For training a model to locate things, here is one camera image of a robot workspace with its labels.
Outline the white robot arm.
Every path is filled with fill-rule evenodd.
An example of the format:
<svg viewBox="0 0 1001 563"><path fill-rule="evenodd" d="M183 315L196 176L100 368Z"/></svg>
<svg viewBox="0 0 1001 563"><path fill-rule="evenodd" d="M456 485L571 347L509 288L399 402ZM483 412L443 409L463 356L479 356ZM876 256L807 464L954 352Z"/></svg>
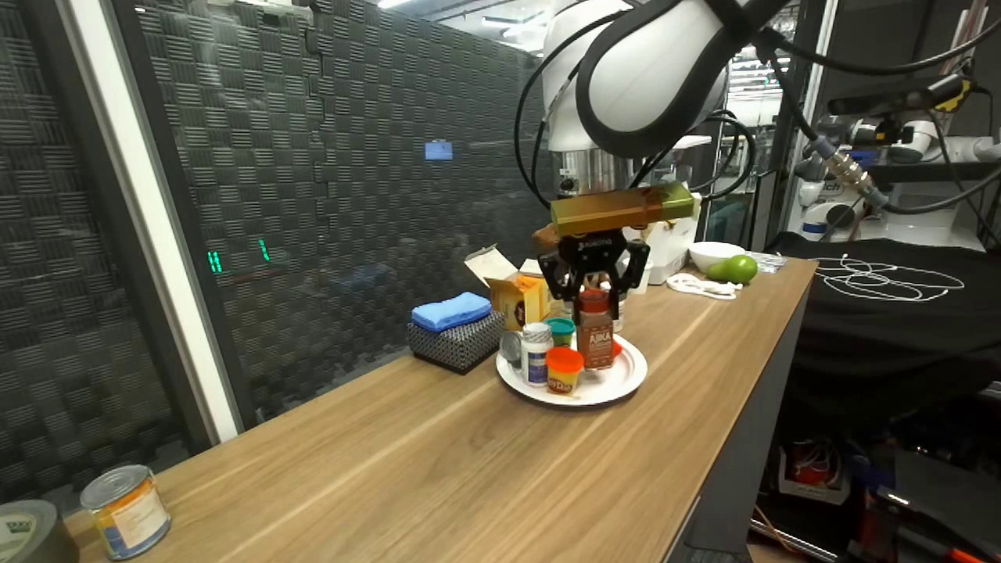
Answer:
<svg viewBox="0 0 1001 563"><path fill-rule="evenodd" d="M583 0L556 15L540 69L549 147L567 158L594 150L658 158L702 125L726 80L729 58L789 0ZM625 228L685 219L699 211L685 183L584 189L552 202L540 273L552 293L609 318L640 285L651 248Z"/></svg>

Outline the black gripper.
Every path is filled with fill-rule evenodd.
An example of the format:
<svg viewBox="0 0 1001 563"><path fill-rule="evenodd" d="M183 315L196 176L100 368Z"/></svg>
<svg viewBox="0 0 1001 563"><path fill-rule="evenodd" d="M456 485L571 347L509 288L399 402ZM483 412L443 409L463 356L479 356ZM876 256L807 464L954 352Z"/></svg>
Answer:
<svg viewBox="0 0 1001 563"><path fill-rule="evenodd" d="M537 256L537 266L554 300L570 300L577 280L590 273L609 275L613 310L622 310L625 293L640 285L648 256L651 248L643 242L625 242L620 231L599 231L563 237L556 249Z"/></svg>

